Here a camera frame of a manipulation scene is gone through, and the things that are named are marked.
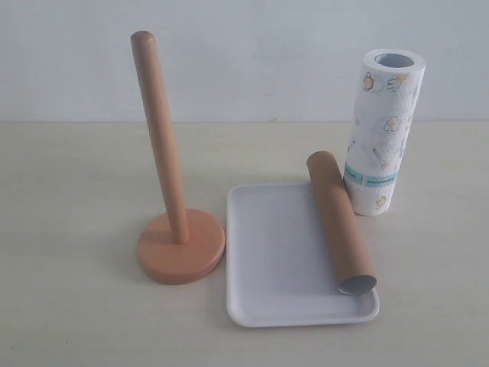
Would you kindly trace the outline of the wooden paper towel holder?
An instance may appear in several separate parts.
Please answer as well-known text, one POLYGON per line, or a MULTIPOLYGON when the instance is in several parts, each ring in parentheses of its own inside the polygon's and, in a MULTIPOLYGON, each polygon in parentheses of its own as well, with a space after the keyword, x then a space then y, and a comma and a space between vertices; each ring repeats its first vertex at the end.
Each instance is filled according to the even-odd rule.
POLYGON ((213 215, 186 205, 156 37, 137 31, 131 36, 131 49, 166 209, 140 234, 138 262, 155 281, 188 284, 204 278, 220 262, 225 232, 213 215))

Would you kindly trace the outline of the brown cardboard tube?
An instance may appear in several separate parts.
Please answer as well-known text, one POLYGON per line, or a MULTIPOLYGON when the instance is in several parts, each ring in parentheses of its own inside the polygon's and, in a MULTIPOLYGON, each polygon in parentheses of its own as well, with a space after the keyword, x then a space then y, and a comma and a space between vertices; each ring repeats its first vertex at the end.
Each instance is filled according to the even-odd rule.
POLYGON ((348 296, 365 294, 374 289, 377 278, 335 156, 314 152, 306 166, 338 291, 348 296))

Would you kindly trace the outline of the printed white paper towel roll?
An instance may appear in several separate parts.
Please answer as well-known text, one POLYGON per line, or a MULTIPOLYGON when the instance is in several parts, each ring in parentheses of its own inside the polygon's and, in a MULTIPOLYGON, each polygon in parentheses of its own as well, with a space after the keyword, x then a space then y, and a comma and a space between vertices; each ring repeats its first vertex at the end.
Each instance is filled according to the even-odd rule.
POLYGON ((355 213, 385 213, 393 198, 426 62, 400 49, 362 59, 343 181, 355 213))

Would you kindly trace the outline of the white rectangular plastic tray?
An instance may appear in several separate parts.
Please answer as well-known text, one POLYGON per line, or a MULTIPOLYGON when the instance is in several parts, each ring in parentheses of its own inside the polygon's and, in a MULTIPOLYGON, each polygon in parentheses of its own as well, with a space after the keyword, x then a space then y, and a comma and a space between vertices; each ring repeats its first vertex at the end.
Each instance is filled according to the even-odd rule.
POLYGON ((309 183, 232 188, 226 208, 228 315, 248 328, 366 323, 376 290, 341 294, 309 183))

